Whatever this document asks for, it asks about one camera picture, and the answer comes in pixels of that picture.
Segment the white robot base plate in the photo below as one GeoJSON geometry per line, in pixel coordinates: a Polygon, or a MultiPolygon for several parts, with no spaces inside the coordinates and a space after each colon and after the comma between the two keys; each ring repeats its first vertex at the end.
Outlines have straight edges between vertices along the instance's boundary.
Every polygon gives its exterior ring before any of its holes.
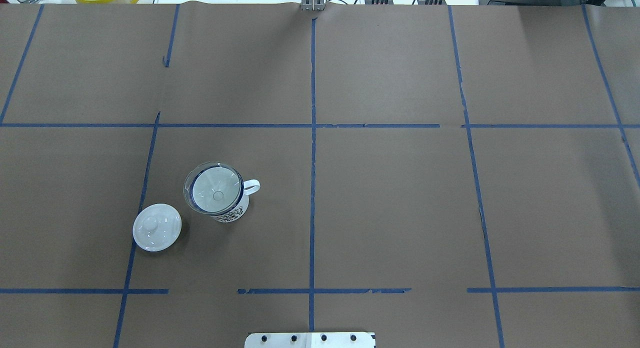
{"type": "Polygon", "coordinates": [[[375,348],[374,332],[259,332],[249,334],[245,348],[375,348]]]}

